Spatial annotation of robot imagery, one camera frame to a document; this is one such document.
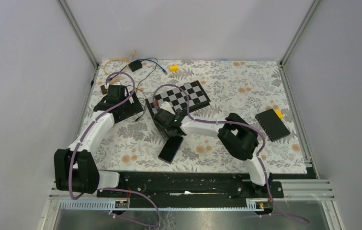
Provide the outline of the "small black network switch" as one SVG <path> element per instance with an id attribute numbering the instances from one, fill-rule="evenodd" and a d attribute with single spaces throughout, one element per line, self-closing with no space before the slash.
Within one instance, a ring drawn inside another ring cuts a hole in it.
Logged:
<path id="1" fill-rule="evenodd" d="M 170 137 L 162 148 L 158 158 L 171 164 L 183 142 L 182 136 Z"/>

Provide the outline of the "black power adapter with cable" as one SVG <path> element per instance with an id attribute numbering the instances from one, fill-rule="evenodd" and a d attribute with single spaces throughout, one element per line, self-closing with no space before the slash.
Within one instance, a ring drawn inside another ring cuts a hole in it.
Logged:
<path id="1" fill-rule="evenodd" d="M 141 92 L 143 94 L 145 105 L 143 107 L 142 115 L 138 115 L 137 119 L 135 121 L 140 120 L 144 116 L 144 114 L 146 113 L 146 109 L 147 109 L 147 106 L 146 106 L 147 97 L 145 96 L 144 91 L 140 89 L 140 86 L 141 86 L 142 82 L 145 81 L 158 67 L 158 62 L 156 60 L 154 60 L 153 58 L 147 58 L 147 59 L 138 59 L 138 60 L 132 61 L 130 63 L 130 65 L 129 65 L 130 70 L 132 72 L 135 72 L 136 70 L 141 69 L 143 67 L 143 63 L 142 63 L 143 61 L 152 62 L 152 63 L 155 64 L 155 66 L 154 66 L 153 70 L 150 71 L 150 73 L 148 73 L 146 77 L 144 77 L 142 80 L 140 80 L 138 85 L 136 86 L 135 92 Z"/>

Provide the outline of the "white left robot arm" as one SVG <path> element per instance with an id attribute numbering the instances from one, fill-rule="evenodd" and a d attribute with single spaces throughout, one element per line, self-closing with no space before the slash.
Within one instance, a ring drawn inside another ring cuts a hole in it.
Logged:
<path id="1" fill-rule="evenodd" d="M 56 188 L 82 194 L 108 188 L 115 197 L 124 195 L 127 185 L 120 180 L 120 174 L 98 170 L 93 155 L 110 128 L 142 111 L 134 91 L 123 85 L 110 85 L 94 107 L 89 126 L 67 148 L 55 152 Z"/>

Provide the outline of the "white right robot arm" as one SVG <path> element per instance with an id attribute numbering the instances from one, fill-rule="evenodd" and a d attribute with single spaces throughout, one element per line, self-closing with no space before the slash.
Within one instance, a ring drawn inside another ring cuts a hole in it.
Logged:
<path id="1" fill-rule="evenodd" d="M 236 113 L 230 113 L 224 119 L 197 117 L 189 110 L 174 111 L 168 102 L 164 102 L 153 121 L 167 138 L 187 135 L 218 138 L 232 157 L 244 163 L 253 183 L 253 193 L 265 197 L 271 192 L 271 173 L 260 156 L 266 138 Z"/>

